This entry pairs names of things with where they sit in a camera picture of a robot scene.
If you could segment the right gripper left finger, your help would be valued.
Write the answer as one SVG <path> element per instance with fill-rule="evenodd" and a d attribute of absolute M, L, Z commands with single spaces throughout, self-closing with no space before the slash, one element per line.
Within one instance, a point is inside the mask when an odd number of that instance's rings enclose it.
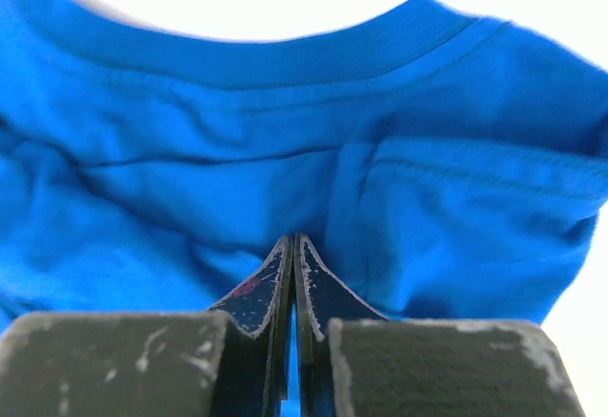
<path fill-rule="evenodd" d="M 291 241 L 203 312 L 35 312 L 1 338 L 1 413 L 277 416 L 287 396 Z"/>

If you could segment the blue t-shirt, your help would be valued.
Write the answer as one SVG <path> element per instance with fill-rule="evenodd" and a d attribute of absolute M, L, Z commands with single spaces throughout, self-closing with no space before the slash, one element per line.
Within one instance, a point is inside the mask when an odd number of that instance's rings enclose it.
<path fill-rule="evenodd" d="M 1 0 L 1 338 L 203 312 L 291 241 L 390 320 L 541 328 L 607 200 L 607 75 L 435 0 L 277 43 Z"/>

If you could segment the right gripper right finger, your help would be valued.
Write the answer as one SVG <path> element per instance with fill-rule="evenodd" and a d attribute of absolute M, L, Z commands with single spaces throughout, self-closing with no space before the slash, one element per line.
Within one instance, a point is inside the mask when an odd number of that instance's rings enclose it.
<path fill-rule="evenodd" d="M 504 319 L 390 320 L 323 263 L 293 248 L 301 412 L 305 416 L 578 417 L 555 344 Z"/>

